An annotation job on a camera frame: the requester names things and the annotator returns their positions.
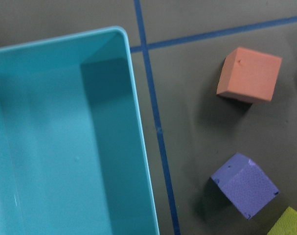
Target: block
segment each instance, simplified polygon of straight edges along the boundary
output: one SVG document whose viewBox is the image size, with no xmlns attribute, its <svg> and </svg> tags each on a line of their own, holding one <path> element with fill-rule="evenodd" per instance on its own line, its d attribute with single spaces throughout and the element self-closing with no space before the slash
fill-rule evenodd
<svg viewBox="0 0 297 235">
<path fill-rule="evenodd" d="M 239 47 L 226 57 L 217 94 L 247 103 L 271 101 L 282 58 Z"/>
<path fill-rule="evenodd" d="M 240 153 L 231 157 L 211 178 L 246 219 L 251 219 L 279 194 L 262 169 Z"/>
<path fill-rule="evenodd" d="M 297 211 L 288 207 L 267 235 L 297 235 Z"/>
</svg>

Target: orange block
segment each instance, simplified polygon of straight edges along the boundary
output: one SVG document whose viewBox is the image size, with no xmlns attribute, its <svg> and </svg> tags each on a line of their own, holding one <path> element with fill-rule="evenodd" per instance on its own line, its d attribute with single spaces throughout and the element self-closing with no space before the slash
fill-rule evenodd
<svg viewBox="0 0 297 235">
<path fill-rule="evenodd" d="M 271 101 L 282 58 L 239 47 L 226 57 L 217 94 L 247 103 Z"/>
</svg>

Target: blue line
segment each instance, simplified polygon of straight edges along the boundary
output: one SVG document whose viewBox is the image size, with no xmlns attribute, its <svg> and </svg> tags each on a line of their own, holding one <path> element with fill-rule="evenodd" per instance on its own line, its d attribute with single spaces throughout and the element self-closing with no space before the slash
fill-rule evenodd
<svg viewBox="0 0 297 235">
<path fill-rule="evenodd" d="M 157 42 L 157 43 L 151 43 L 147 45 L 147 48 L 151 50 L 151 49 L 157 49 L 161 47 L 170 47 L 178 44 L 191 43 L 194 41 L 201 41 L 205 39 L 217 38 L 217 37 L 227 36 L 231 34 L 248 32 L 248 31 L 253 31 L 257 29 L 263 29 L 263 28 L 280 26 L 280 25 L 291 24 L 291 23 L 297 23 L 297 16 L 284 18 L 280 20 L 263 22 L 263 23 L 255 23 L 255 24 L 250 24 L 250 25 L 240 26 L 235 28 L 223 29 L 223 30 L 218 30 L 214 32 L 209 32 L 209 33 L 202 33 L 202 34 L 197 34 L 197 35 L 182 37 L 177 39 L 171 39 L 171 40 L 166 40 L 166 41 Z"/>
<path fill-rule="evenodd" d="M 138 46 L 138 47 L 130 47 L 130 51 L 131 51 L 131 53 L 140 52 L 140 51 L 142 51 L 142 47 L 141 47 L 141 46 Z"/>
<path fill-rule="evenodd" d="M 143 15 L 142 15 L 142 10 L 141 10 L 141 6 L 140 6 L 140 1 L 134 0 L 134 5 L 135 5 L 135 11 L 136 11 L 136 15 L 137 15 L 137 24 L 138 24 L 138 30 L 139 30 L 139 37 L 140 37 L 140 41 L 141 41 L 141 49 L 143 52 L 143 58 L 144 58 L 144 63 L 145 63 L 148 89 L 149 89 L 150 99 L 151 99 L 152 108 L 153 108 L 155 128 L 157 131 L 157 140 L 158 140 L 158 144 L 159 144 L 159 151 L 160 151 L 160 156 L 161 156 L 163 175 L 164 175 L 164 180 L 165 180 L 167 194 L 168 194 L 168 201 L 169 201 L 170 213 L 171 213 L 171 218 L 172 218 L 172 225 L 173 225 L 174 234 L 180 235 L 181 232 L 180 232 L 180 227 L 179 227 L 177 208 L 176 208 L 176 204 L 175 204 L 171 176 L 170 176 L 170 169 L 169 169 L 169 164 L 168 164 L 168 159 L 167 159 L 166 148 L 165 148 L 165 144 L 164 144 L 164 138 L 163 138 L 163 132 L 162 132 L 162 127 L 161 127 L 161 121 L 160 121 L 160 115 L 159 115 L 152 67 L 151 67 L 148 47 L 147 47 L 147 43 L 146 43 L 145 28 L 144 28 L 144 21 L 143 21 Z"/>
</svg>

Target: gray floor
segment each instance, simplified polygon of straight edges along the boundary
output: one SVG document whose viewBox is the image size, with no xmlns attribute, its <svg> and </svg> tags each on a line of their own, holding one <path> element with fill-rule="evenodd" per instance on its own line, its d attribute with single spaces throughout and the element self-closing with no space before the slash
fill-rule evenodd
<svg viewBox="0 0 297 235">
<path fill-rule="evenodd" d="M 148 43 L 297 16 L 297 0 L 141 0 Z M 140 45 L 132 0 L 0 0 L 0 46 L 110 25 Z M 243 46 L 283 57 L 271 103 L 215 95 L 224 58 Z M 265 235 L 297 210 L 297 23 L 150 50 L 183 235 Z M 133 53 L 160 233 L 173 227 L 142 52 Z M 247 221 L 209 181 L 235 152 L 258 163 L 281 194 Z"/>
</svg>

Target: teal bin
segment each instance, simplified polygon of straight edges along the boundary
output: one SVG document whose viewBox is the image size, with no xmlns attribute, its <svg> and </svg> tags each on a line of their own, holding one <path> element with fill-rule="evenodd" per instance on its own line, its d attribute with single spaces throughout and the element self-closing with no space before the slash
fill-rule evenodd
<svg viewBox="0 0 297 235">
<path fill-rule="evenodd" d="M 125 31 L 0 48 L 0 235 L 157 234 Z"/>
</svg>

